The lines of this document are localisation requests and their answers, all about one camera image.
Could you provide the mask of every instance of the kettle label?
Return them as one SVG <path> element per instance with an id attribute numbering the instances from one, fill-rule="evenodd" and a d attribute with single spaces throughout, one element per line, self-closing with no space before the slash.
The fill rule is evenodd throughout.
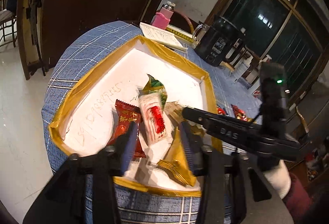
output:
<path id="1" fill-rule="evenodd" d="M 220 37 L 215 43 L 215 45 L 213 46 L 213 51 L 220 54 L 225 46 L 226 46 L 225 39 Z"/>

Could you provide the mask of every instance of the plaid tablecloth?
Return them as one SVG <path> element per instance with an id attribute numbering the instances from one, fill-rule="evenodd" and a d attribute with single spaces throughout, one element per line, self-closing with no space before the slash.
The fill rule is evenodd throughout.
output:
<path id="1" fill-rule="evenodd" d="M 63 53 L 49 82 L 42 108 L 43 132 L 48 159 L 55 173 L 67 156 L 50 139 L 48 125 L 68 91 L 95 64 L 125 42 L 142 35 L 139 28 L 121 21 L 98 26 L 79 37 Z M 233 83 L 226 68 L 216 68 L 205 63 L 193 49 L 182 56 L 208 71 L 219 106 L 234 117 L 231 104 L 238 105 L 249 117 L 257 114 L 260 101 L 248 95 L 243 84 Z M 230 154 L 235 147 L 223 143 L 224 153 Z M 196 220 L 200 198 L 162 197 L 116 186 L 116 197 L 123 223 L 185 224 Z M 225 222 L 230 223 L 231 207 L 225 197 Z M 92 223 L 92 176 L 87 180 L 86 222 Z"/>

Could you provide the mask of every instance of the glass mug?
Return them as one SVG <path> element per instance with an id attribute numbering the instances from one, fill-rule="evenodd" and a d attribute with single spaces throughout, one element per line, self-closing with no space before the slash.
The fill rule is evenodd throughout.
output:
<path id="1" fill-rule="evenodd" d="M 205 23 L 200 23 L 196 29 L 193 31 L 192 39 L 193 42 L 193 49 L 200 43 L 201 39 L 203 38 L 204 34 L 209 30 L 210 26 Z"/>

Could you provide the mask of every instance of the maroon sleeve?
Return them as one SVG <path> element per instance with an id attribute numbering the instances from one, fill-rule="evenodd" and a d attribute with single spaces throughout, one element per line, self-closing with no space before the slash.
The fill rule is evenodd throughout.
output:
<path id="1" fill-rule="evenodd" d="M 312 200 L 303 188 L 300 180 L 292 173 L 290 173 L 290 178 L 290 190 L 282 200 L 286 204 L 286 207 L 288 208 L 294 222 L 296 222 L 309 209 L 312 204 Z"/>

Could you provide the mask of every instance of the white bottle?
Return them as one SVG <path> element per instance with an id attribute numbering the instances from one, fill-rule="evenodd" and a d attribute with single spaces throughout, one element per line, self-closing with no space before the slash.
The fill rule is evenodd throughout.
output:
<path id="1" fill-rule="evenodd" d="M 232 73 L 232 75 L 235 77 L 234 81 L 237 81 L 243 75 L 243 73 L 247 71 L 252 61 L 252 58 L 253 56 L 250 56 L 247 60 L 241 62 L 241 64 L 236 69 L 234 69 Z"/>

